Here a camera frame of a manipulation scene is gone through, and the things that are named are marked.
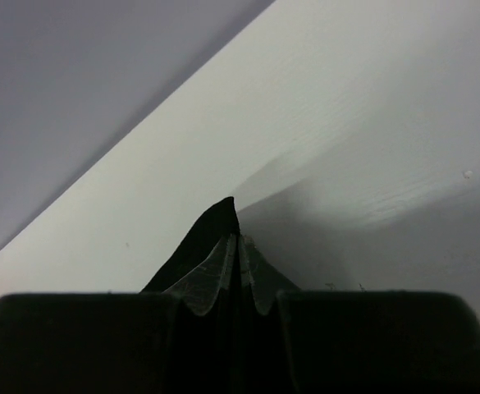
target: dark foreground object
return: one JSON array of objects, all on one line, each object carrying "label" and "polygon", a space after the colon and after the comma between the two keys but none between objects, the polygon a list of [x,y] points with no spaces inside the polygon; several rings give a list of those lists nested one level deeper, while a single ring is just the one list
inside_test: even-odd
[{"label": "dark foreground object", "polygon": [[0,300],[0,393],[480,392],[480,325],[437,293],[311,292],[240,234],[232,199],[134,295]]}]

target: black object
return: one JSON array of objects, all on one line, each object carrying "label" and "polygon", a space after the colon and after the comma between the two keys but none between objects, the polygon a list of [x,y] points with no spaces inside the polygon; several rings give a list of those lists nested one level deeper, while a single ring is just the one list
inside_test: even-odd
[{"label": "black object", "polygon": [[480,325],[438,293],[299,291],[231,198],[135,295],[0,299],[0,393],[480,391]]}]

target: black fabric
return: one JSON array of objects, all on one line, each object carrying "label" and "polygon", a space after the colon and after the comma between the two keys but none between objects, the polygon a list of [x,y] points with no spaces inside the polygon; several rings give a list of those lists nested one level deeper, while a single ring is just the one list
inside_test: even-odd
[{"label": "black fabric", "polygon": [[218,241],[239,234],[234,198],[227,197],[207,209],[190,228],[174,254],[159,269],[143,291],[165,291],[203,262]]},{"label": "black fabric", "polygon": [[0,394],[162,392],[180,301],[171,295],[0,299]]},{"label": "black fabric", "polygon": [[293,291],[278,303],[303,392],[362,383],[480,391],[480,324],[459,297]]}]

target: white surface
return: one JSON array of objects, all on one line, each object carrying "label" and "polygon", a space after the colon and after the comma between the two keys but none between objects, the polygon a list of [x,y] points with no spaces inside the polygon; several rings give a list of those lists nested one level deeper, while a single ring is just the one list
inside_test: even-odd
[{"label": "white surface", "polygon": [[300,286],[480,317],[480,2],[272,4],[0,252],[0,295],[137,291],[231,194]]}]

